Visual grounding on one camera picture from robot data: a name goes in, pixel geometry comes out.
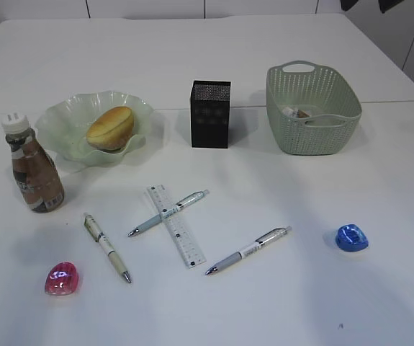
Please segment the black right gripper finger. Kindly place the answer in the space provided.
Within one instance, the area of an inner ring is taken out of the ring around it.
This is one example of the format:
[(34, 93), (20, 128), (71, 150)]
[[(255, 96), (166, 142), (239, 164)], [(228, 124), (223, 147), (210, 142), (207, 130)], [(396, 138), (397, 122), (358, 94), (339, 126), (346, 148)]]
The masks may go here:
[(402, 3), (404, 0), (379, 0), (379, 10), (381, 13), (385, 14), (387, 11), (391, 10), (393, 7)]
[(358, 3), (359, 0), (340, 0), (341, 9), (343, 11), (349, 11), (353, 6)]

